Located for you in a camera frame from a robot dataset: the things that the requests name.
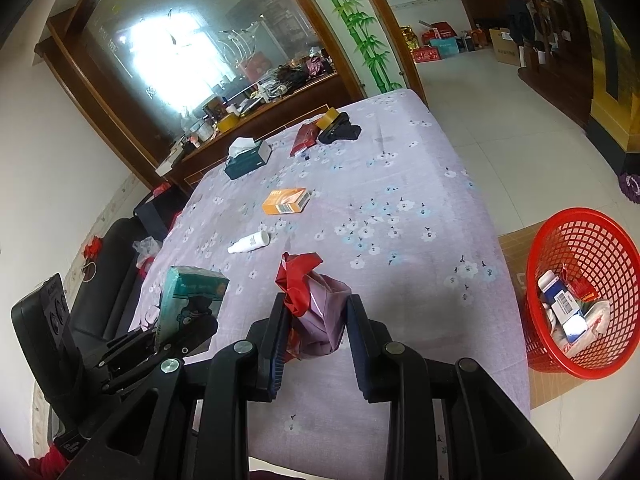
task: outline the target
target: barcode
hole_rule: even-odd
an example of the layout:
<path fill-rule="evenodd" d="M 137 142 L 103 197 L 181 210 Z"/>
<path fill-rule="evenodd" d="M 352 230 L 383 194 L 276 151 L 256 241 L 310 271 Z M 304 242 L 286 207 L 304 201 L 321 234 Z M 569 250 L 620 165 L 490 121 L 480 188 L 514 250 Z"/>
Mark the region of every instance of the barcode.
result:
<path fill-rule="evenodd" d="M 293 208 L 289 205 L 289 204 L 276 204 L 276 209 L 278 210 L 278 213 L 280 214 L 284 214 L 284 213 L 293 213 Z"/>
<path fill-rule="evenodd" d="M 572 312 L 572 307 L 571 304 L 569 303 L 569 300 L 566 298 L 564 293 L 558 294 L 557 296 L 558 298 L 558 302 L 560 303 L 560 308 L 562 309 L 562 311 L 569 315 Z"/>

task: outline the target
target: metal pivot bolt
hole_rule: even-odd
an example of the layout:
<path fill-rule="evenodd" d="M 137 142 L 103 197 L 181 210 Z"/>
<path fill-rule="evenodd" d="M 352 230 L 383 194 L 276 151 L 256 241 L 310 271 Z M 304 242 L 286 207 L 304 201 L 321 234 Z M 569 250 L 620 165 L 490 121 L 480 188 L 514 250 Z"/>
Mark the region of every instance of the metal pivot bolt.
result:
<path fill-rule="evenodd" d="M 234 350 L 239 354 L 247 354 L 254 348 L 253 343 L 251 341 L 238 341 L 234 345 Z"/>
<path fill-rule="evenodd" d="M 387 343 L 385 345 L 385 350 L 392 355 L 400 355 L 404 353 L 404 345 L 402 343 L 392 341 L 391 343 Z"/>
<path fill-rule="evenodd" d="M 478 370 L 478 363 L 476 363 L 473 359 L 470 359 L 469 357 L 460 359 L 459 366 L 462 371 L 468 372 L 470 374 Z"/>
<path fill-rule="evenodd" d="M 180 361 L 178 359 L 167 359 L 162 361 L 160 365 L 160 369 L 165 374 L 170 374 L 171 372 L 175 372 L 180 367 Z"/>

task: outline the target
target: teal box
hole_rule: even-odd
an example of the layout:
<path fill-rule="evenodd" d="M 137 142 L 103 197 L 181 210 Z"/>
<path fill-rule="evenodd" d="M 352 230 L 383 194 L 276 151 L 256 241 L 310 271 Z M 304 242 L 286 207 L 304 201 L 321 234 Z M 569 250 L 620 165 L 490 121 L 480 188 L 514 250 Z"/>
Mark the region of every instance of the teal box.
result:
<path fill-rule="evenodd" d="M 226 162 L 225 173 L 231 180 L 240 178 L 253 170 L 264 166 L 271 156 L 271 146 L 264 140 L 253 149 L 240 153 Z"/>
<path fill-rule="evenodd" d="M 429 40 L 431 46 L 438 49 L 438 53 L 442 59 L 455 56 L 460 53 L 456 38 L 447 38 L 446 40 Z"/>

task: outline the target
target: white floor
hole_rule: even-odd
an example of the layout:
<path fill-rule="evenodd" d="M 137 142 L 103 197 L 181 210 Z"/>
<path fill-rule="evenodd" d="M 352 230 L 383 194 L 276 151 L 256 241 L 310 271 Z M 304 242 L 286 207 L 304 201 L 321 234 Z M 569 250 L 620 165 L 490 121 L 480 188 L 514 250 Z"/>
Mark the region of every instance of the white floor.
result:
<path fill-rule="evenodd" d="M 584 132 L 491 50 L 418 65 L 429 107 L 478 184 L 497 234 L 574 206 L 598 209 L 640 245 L 640 205 Z M 542 168 L 554 168 L 545 173 Z M 575 480 L 596 480 L 640 414 L 640 352 L 610 378 L 585 383 L 531 419 Z"/>

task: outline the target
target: bamboo painting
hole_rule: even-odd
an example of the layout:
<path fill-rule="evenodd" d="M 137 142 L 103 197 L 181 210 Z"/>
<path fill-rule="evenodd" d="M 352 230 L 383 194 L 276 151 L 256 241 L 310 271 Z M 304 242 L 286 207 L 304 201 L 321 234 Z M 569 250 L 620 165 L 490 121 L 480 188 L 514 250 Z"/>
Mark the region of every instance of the bamboo painting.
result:
<path fill-rule="evenodd" d="M 391 54 L 388 46 L 369 31 L 369 25 L 377 20 L 363 12 L 363 0 L 330 0 L 349 34 L 356 44 L 363 64 L 371 72 L 378 89 L 384 93 L 402 88 L 402 85 L 389 79 L 386 72 L 388 56 Z"/>

